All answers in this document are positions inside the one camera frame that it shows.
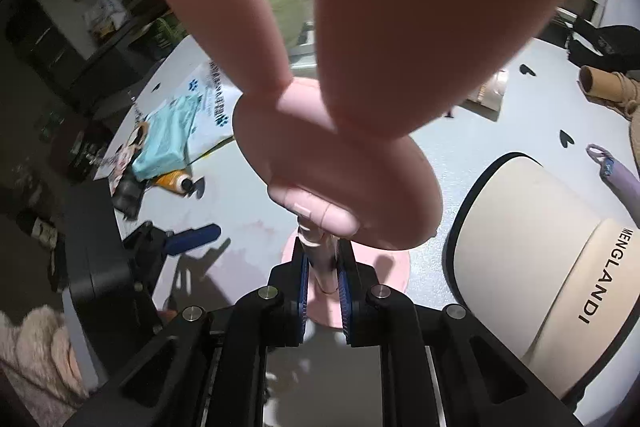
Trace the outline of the pink bunny ear fan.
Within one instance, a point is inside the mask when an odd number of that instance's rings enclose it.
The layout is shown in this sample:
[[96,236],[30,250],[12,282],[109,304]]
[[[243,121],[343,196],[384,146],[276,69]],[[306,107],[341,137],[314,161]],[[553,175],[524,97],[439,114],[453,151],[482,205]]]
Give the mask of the pink bunny ear fan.
[[337,243],[406,251],[442,195],[411,133],[521,49],[561,0],[314,0],[316,79],[296,77],[268,0],[166,0],[241,91],[236,143],[292,211],[313,319],[340,312]]

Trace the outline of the tan rope cardboard spool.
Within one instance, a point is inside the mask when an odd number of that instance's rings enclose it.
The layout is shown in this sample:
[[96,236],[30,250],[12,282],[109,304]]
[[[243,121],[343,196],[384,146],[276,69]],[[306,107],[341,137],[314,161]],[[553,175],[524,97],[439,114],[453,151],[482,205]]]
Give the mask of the tan rope cardboard spool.
[[631,119],[639,107],[639,81],[620,72],[582,66],[578,83],[588,100],[608,106],[627,119]]

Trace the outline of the orange tube bottle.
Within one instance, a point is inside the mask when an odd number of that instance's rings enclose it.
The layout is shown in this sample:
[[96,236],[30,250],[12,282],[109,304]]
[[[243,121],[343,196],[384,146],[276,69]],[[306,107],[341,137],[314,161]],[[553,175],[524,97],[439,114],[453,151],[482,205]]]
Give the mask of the orange tube bottle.
[[194,181],[192,176],[186,171],[175,170],[155,178],[153,185],[171,193],[184,196],[190,195],[193,192]]

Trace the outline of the teal wipes packet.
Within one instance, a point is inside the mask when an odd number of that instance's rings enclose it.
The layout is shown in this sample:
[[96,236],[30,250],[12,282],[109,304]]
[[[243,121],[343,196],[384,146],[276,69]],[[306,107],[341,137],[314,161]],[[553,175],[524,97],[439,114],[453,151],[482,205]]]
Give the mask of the teal wipes packet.
[[196,95],[183,95],[162,104],[146,118],[149,132],[132,163],[139,181],[186,167],[186,143],[198,109]]

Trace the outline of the cartoon printed packet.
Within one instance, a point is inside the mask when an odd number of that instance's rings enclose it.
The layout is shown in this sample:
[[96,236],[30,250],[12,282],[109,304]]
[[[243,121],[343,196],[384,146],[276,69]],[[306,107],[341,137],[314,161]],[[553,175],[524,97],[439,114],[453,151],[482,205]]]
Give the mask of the cartoon printed packet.
[[142,151],[149,133],[149,123],[141,121],[131,131],[129,138],[111,156],[105,156],[98,166],[96,179],[106,178],[108,189],[115,195],[120,181],[125,176],[126,169]]

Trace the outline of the white pet wipes pouch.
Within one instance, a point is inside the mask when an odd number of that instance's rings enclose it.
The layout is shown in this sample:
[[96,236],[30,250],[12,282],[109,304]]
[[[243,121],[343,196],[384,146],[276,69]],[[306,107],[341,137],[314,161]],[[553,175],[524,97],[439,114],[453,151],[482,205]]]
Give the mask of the white pet wipes pouch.
[[191,164],[221,142],[232,138],[232,115],[241,91],[213,61],[206,61],[195,67],[145,119],[150,120],[161,107],[186,95],[198,99],[186,141],[186,158]]

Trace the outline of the cream sun visor hat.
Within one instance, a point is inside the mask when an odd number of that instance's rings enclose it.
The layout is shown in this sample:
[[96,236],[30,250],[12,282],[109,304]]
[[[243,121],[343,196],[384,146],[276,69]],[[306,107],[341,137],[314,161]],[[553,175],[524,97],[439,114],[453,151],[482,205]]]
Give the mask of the cream sun visor hat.
[[639,321],[638,229],[600,217],[523,153],[473,184],[442,263],[459,303],[564,402]]

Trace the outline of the black cap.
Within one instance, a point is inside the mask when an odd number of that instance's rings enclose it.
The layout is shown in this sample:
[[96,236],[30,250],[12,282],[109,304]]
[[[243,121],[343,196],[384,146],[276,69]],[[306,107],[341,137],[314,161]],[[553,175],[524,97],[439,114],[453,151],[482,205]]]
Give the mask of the black cap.
[[594,27],[581,17],[573,23],[567,41],[567,58],[578,66],[603,72],[638,70],[640,31],[628,25]]

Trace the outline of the purple handled brush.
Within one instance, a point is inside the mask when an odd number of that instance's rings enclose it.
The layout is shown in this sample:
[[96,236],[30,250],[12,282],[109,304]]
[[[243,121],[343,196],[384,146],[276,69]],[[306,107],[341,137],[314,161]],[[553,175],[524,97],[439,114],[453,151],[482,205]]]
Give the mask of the purple handled brush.
[[603,183],[626,208],[635,225],[640,221],[640,184],[631,171],[600,145],[589,144],[588,156],[599,165]]

